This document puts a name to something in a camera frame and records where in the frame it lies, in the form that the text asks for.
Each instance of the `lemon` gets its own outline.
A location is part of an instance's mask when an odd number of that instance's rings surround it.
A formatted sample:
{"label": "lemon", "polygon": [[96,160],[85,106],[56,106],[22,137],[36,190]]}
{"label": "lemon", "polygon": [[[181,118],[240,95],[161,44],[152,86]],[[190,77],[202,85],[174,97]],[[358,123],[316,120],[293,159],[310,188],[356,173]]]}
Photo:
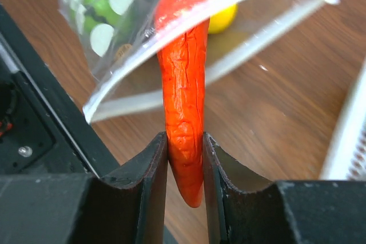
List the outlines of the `lemon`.
{"label": "lemon", "polygon": [[231,23],[233,23],[237,10],[238,7],[237,4],[235,4],[211,16],[208,33],[218,34],[226,30],[231,25]]}

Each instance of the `wood grain surface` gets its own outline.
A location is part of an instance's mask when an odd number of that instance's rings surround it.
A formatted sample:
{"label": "wood grain surface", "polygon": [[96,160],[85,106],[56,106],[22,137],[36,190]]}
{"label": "wood grain surface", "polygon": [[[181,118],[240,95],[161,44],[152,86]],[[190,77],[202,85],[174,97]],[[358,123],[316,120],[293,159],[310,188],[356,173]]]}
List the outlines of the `wood grain surface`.
{"label": "wood grain surface", "polygon": [[[58,0],[0,2],[81,108],[95,84],[78,37],[58,12]],[[365,55],[366,0],[326,6],[208,87],[205,130],[269,179],[316,179]],[[164,130],[164,116],[158,110],[93,127],[124,163]],[[168,176],[168,228],[179,243],[208,243],[205,206],[188,208],[171,172]]]}

